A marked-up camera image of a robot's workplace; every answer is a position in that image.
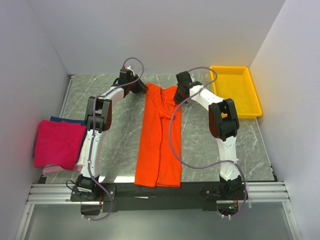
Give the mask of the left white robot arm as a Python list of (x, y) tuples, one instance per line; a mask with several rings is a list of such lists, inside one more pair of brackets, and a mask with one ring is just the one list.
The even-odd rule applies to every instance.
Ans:
[(100, 176), (100, 157), (104, 138), (112, 124), (113, 105), (130, 92), (139, 94), (147, 89), (141, 77), (135, 74), (130, 66), (123, 66), (119, 77), (107, 92), (97, 97), (89, 97), (84, 118), (88, 146), (83, 167), (75, 182), (88, 201), (94, 201), (100, 195), (100, 188), (97, 186)]

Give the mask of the orange t shirt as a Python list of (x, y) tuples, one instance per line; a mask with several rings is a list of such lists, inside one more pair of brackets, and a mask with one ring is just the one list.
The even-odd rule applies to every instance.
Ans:
[(170, 120), (177, 103), (174, 95), (177, 87), (161, 88), (147, 83), (144, 115), (137, 156), (134, 184), (145, 187), (174, 187), (181, 185), (182, 164), (170, 147), (169, 130), (173, 147), (181, 157), (182, 110)]

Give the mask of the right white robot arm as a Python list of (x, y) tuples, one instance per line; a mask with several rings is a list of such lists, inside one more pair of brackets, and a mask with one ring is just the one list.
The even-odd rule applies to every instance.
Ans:
[(225, 99), (215, 95), (205, 85), (194, 81), (188, 71), (178, 73), (176, 79), (177, 89), (173, 100), (178, 106), (171, 116), (169, 128), (172, 128), (173, 120), (184, 103), (189, 100), (197, 102), (208, 112), (209, 131), (216, 139), (220, 161), (207, 166), (191, 166), (183, 162), (173, 147), (171, 130), (169, 130), (171, 150), (183, 165), (192, 169), (207, 169), (220, 165), (219, 179), (222, 185), (219, 187), (219, 193), (222, 198), (230, 200), (237, 194), (237, 187), (242, 186), (242, 181), (245, 179), (237, 164), (236, 140), (240, 123), (235, 103), (230, 98)]

